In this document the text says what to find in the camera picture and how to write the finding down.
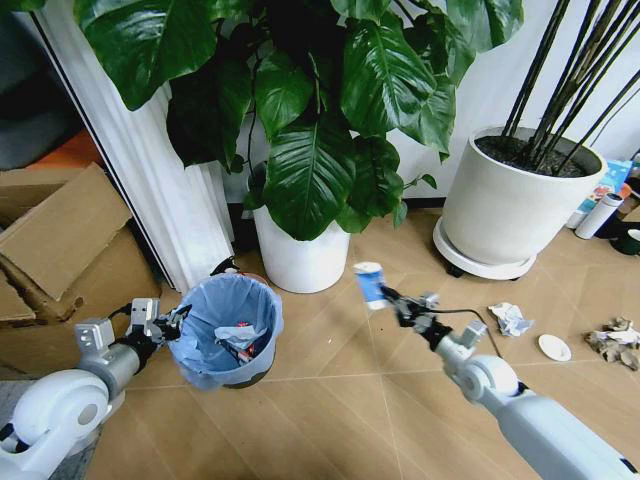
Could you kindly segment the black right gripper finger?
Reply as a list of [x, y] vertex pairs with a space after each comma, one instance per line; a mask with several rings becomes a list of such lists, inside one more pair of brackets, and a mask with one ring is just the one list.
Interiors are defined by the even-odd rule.
[[416, 320], [416, 303], [407, 298], [392, 302], [396, 320], [400, 326], [414, 326]]
[[385, 284], [380, 284], [379, 290], [384, 300], [393, 307], [407, 306], [412, 302], [411, 298], [401, 295], [399, 292]]

